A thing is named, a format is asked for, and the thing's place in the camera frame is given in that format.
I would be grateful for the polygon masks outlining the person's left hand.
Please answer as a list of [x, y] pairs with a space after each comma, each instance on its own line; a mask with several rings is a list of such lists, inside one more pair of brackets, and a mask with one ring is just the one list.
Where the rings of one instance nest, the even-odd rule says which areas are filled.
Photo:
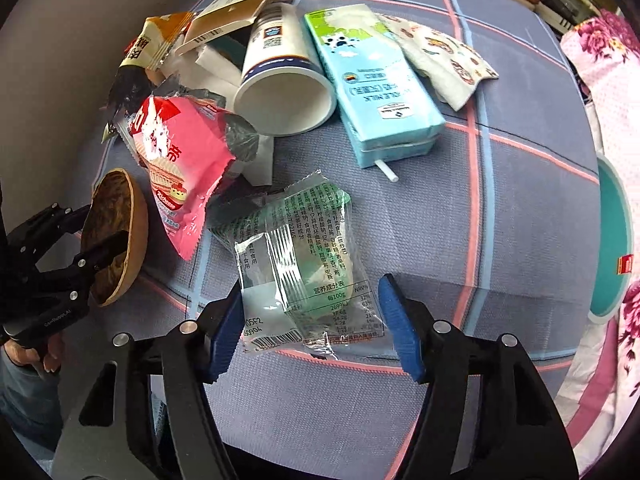
[[3, 345], [6, 355], [15, 365], [26, 366], [41, 364], [47, 373], [56, 372], [64, 358], [63, 334], [58, 333], [48, 339], [47, 351], [40, 356], [36, 349], [25, 349], [13, 340]]

